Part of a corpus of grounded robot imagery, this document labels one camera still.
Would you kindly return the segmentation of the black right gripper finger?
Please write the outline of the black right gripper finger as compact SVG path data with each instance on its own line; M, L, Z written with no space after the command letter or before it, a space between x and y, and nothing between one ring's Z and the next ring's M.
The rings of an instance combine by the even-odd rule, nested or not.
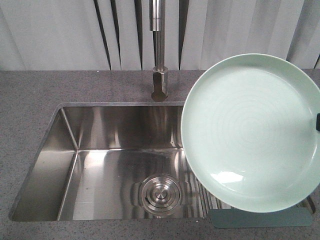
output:
M317 131L320 131L320 113L316 115L316 125L315 128Z

